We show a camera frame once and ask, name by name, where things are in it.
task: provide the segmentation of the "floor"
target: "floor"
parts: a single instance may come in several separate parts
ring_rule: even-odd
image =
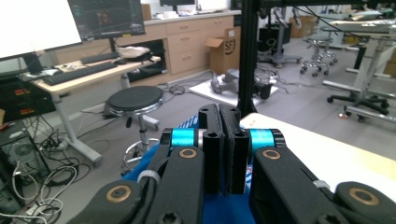
[[[285,51],[288,54],[302,55],[308,59],[312,49],[308,49],[307,44],[301,39],[292,39],[288,45],[285,45]],[[266,69],[277,71],[275,86],[278,87],[278,90],[269,99],[260,100],[256,104],[258,112],[396,160],[395,123],[379,119],[367,119],[364,123],[360,123],[354,115],[342,119],[339,114],[343,113],[345,103],[334,101],[329,104],[326,102],[327,97],[331,94],[347,94],[347,92],[324,87],[321,84],[323,80],[352,84],[356,77],[356,75],[345,71],[347,67],[353,65],[356,59],[355,53],[341,50],[337,50],[336,53],[338,63],[330,68],[330,74],[327,76],[319,74],[317,77],[312,77],[310,70],[301,75],[301,65],[296,62],[284,63],[280,69],[275,69],[269,63],[262,64],[261,69],[265,66]],[[161,85],[160,87],[166,92],[165,104],[149,114],[161,121],[160,130],[155,131],[148,128],[148,136],[160,138],[164,128],[176,127],[197,114],[199,107],[216,103],[207,97],[189,91],[190,87],[209,80],[210,76],[210,73],[203,72],[182,82]],[[262,79],[267,78],[265,74],[261,76]],[[381,88],[385,91],[395,91],[395,87],[394,80],[377,80],[373,83],[373,88]],[[392,101],[389,103],[390,114],[396,116],[396,104]],[[78,136],[82,135],[80,139],[102,154],[104,160],[100,166],[92,167],[89,161],[84,160],[73,149],[67,149],[66,156],[78,157],[79,162],[86,163],[91,168],[89,169],[86,165],[80,166],[78,176],[80,180],[68,186],[59,196],[64,207],[56,223],[66,223],[84,208],[99,188],[120,179],[124,151],[139,139],[136,122],[130,129],[127,129],[125,118],[102,119],[100,111],[101,108],[96,108],[89,113],[79,113],[72,122]],[[53,155],[58,159],[63,156],[63,153]],[[52,169],[60,165],[54,161],[49,164]],[[50,195],[54,195],[62,188],[51,188]]]

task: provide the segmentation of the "monitor screen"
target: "monitor screen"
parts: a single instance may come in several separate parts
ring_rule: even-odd
[[[161,6],[184,6],[184,5],[195,5],[195,0],[160,0]]]
[[[0,61],[81,42],[67,0],[0,1]]]
[[[68,0],[82,40],[143,35],[140,0]]]

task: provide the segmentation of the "keyboard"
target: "keyboard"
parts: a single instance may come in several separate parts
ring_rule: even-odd
[[[43,77],[42,80],[50,86],[54,86],[76,78],[85,77],[98,72],[106,71],[114,67],[117,67],[117,65],[111,62],[99,63],[93,66],[80,68],[76,71],[56,74],[51,77]]]
[[[80,61],[82,62],[82,64],[98,63],[104,60],[116,59],[118,57],[120,57],[120,55],[117,52],[110,52],[110,53],[93,55],[90,57],[83,57],[80,59]]]

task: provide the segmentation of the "zip tie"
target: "zip tie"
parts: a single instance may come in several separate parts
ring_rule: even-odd
[[[328,185],[324,180],[315,180],[312,183],[314,183],[314,185],[317,186],[318,189],[320,188],[330,189],[330,185]]]
[[[144,170],[140,173],[139,177],[137,178],[137,183],[139,183],[140,179],[144,176],[152,177],[157,181],[157,185],[160,185],[161,177],[158,175],[157,172],[152,170]]]

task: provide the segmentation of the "white screen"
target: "white screen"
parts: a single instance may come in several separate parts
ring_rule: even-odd
[[[81,42],[67,0],[1,0],[0,58]]]

